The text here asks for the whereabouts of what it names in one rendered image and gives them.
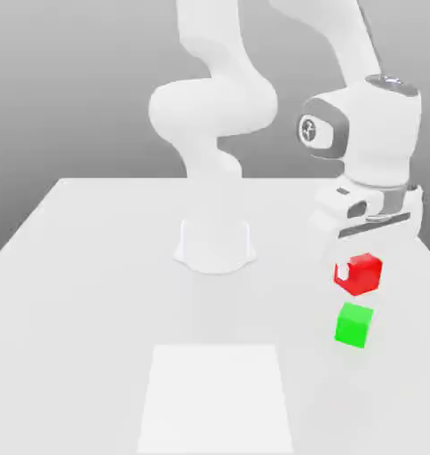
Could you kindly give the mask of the small red cube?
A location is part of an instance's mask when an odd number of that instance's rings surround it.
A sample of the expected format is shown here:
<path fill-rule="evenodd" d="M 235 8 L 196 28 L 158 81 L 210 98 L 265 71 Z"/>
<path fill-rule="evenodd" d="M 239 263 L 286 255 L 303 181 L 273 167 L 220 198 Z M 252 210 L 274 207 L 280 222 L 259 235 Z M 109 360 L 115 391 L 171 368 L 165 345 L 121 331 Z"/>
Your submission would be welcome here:
<path fill-rule="evenodd" d="M 336 284 L 353 296 L 375 291 L 378 288 L 383 267 L 381 259 L 364 253 L 351 257 L 347 263 L 350 267 L 350 276 L 347 280 L 339 280 L 335 277 L 335 264 L 334 282 Z"/>

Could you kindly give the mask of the small green cube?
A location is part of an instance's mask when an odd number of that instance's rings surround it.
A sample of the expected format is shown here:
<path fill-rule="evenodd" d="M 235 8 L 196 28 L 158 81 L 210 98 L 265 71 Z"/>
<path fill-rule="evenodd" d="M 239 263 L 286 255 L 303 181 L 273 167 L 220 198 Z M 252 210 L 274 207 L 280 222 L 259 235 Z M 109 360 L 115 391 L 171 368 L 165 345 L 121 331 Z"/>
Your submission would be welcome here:
<path fill-rule="evenodd" d="M 338 313 L 334 339 L 348 346 L 365 348 L 374 310 L 345 302 Z"/>

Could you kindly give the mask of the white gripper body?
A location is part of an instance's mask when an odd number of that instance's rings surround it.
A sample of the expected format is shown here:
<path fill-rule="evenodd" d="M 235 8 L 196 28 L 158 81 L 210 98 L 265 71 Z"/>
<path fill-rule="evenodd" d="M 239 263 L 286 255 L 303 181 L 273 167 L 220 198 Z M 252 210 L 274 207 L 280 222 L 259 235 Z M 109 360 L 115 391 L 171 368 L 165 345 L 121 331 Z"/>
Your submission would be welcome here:
<path fill-rule="evenodd" d="M 341 228 L 338 241 L 351 250 L 387 249 L 412 241 L 421 229 L 424 195 L 420 185 L 408 185 L 398 212 L 365 216 Z"/>

